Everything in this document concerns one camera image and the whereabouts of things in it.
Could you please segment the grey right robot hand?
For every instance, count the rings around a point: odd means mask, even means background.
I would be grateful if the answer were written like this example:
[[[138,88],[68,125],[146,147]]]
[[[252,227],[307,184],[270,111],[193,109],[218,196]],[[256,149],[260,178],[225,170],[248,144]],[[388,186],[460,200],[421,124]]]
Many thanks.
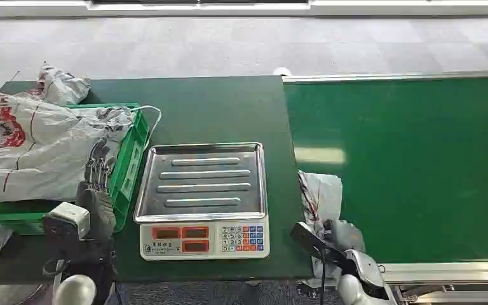
[[[339,250],[366,252],[362,232],[352,223],[340,219],[327,219],[323,222],[324,238]]]

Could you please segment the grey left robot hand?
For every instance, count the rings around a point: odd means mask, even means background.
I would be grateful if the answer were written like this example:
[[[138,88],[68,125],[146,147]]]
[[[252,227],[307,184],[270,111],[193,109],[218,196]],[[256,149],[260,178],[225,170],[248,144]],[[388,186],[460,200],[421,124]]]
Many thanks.
[[[109,153],[107,140],[98,139],[88,155],[84,177],[76,192],[76,205],[85,208],[90,214],[90,230],[86,234],[88,239],[109,240],[116,225],[109,195],[109,182],[115,159]]]

